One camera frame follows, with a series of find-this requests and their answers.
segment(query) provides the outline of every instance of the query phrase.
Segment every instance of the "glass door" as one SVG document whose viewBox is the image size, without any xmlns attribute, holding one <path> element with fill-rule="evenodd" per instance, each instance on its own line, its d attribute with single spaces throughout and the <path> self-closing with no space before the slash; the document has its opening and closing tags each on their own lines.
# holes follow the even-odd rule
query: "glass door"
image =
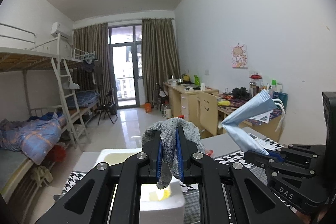
<svg viewBox="0 0 336 224">
<path fill-rule="evenodd" d="M 138 79 L 142 77 L 141 26 L 110 28 L 109 34 L 117 105 L 119 108 L 139 107 Z"/>
</svg>

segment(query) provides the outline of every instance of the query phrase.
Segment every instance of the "paper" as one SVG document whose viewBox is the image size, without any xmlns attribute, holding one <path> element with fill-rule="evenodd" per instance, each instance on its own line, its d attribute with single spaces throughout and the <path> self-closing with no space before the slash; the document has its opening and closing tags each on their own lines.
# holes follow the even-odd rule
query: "paper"
<svg viewBox="0 0 336 224">
<path fill-rule="evenodd" d="M 265 112 L 263 114 L 259 114 L 259 115 L 256 115 L 256 116 L 253 116 L 251 117 L 250 119 L 253 119 L 253 120 L 256 120 L 256 121 L 261 121 L 261 122 L 265 122 L 265 123 L 269 123 L 269 117 L 271 115 L 273 111 L 268 111 L 268 112 Z"/>
<path fill-rule="evenodd" d="M 230 137 L 243 152 L 252 150 L 268 155 L 269 153 L 238 125 L 246 119 L 264 114 L 265 112 L 270 112 L 276 108 L 277 106 L 266 90 L 262 90 L 246 104 L 242 105 L 240 108 L 236 109 L 227 116 L 222 121 L 222 127 L 227 131 Z"/>
<path fill-rule="evenodd" d="M 263 141 L 262 139 L 254 136 L 253 134 L 249 133 L 250 137 L 253 138 L 257 143 L 259 143 L 263 148 L 268 150 L 276 150 L 277 148 L 274 145 L 271 145 L 270 143 L 267 143 Z"/>
</svg>

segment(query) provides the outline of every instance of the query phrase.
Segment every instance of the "red object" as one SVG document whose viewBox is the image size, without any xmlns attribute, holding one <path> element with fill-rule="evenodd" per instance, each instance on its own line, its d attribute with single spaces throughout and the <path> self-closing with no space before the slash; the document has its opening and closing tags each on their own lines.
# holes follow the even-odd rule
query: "red object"
<svg viewBox="0 0 336 224">
<path fill-rule="evenodd" d="M 62 162 L 64 161 L 65 156 L 65 149 L 60 145 L 55 145 L 47 154 L 46 159 L 56 162 Z"/>
<path fill-rule="evenodd" d="M 145 111 L 146 111 L 146 113 L 152 112 L 151 103 L 145 103 Z"/>
<path fill-rule="evenodd" d="M 205 150 L 205 154 L 209 157 L 213 154 L 213 150 Z"/>
<path fill-rule="evenodd" d="M 251 79 L 262 79 L 261 75 L 251 75 Z"/>
<path fill-rule="evenodd" d="M 233 99 L 233 96 L 232 95 L 224 95 L 223 98 L 226 99 L 226 100 L 231 100 L 231 99 Z"/>
</svg>

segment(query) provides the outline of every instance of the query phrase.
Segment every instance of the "curtain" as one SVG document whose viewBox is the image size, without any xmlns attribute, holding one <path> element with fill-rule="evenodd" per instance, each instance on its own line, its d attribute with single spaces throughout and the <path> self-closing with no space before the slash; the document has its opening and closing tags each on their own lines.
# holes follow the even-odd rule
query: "curtain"
<svg viewBox="0 0 336 224">
<path fill-rule="evenodd" d="M 142 20 L 142 71 L 146 102 L 152 103 L 156 83 L 171 75 L 180 77 L 174 29 L 171 19 Z"/>
<path fill-rule="evenodd" d="M 92 25 L 73 32 L 73 46 L 85 51 L 96 52 L 96 59 L 101 62 L 101 75 L 95 73 L 100 102 L 104 102 L 104 97 L 111 90 L 110 80 L 110 56 L 108 48 L 108 24 Z M 80 86 L 80 90 L 95 89 L 92 80 L 92 73 L 84 71 L 82 68 L 75 69 L 73 72 L 75 83 Z"/>
</svg>

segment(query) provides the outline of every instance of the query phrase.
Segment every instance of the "blue face mask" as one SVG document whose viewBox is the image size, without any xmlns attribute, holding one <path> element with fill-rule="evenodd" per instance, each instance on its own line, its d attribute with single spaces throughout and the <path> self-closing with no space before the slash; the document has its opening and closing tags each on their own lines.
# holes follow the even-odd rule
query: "blue face mask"
<svg viewBox="0 0 336 224">
<path fill-rule="evenodd" d="M 253 150 L 268 155 L 269 153 L 251 138 L 238 125 L 246 119 L 276 109 L 277 106 L 266 90 L 262 90 L 246 104 L 236 109 L 222 121 L 222 127 L 243 152 Z"/>
</svg>

